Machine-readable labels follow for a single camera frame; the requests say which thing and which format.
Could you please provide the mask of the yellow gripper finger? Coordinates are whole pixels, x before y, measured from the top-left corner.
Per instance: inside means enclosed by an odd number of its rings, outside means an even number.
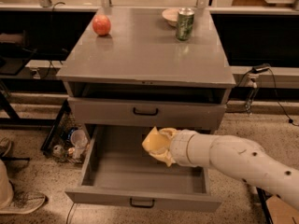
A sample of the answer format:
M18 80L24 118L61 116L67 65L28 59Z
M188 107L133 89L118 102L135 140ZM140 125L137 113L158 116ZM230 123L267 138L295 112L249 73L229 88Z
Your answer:
M151 151L149 154L154 159L164 162L167 167L170 167L173 163L175 163L175 161L168 149Z
M166 136L168 139L173 139L178 133L178 130L175 128L162 128L159 130L159 133Z

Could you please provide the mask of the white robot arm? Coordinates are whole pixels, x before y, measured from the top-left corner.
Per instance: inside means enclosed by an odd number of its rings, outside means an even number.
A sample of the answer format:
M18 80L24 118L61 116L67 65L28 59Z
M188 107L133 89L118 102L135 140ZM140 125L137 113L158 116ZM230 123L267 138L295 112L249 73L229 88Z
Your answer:
M174 128L152 129L142 147L170 166L214 168L235 180L277 195L299 209L299 171L268 156L258 143L233 135Z

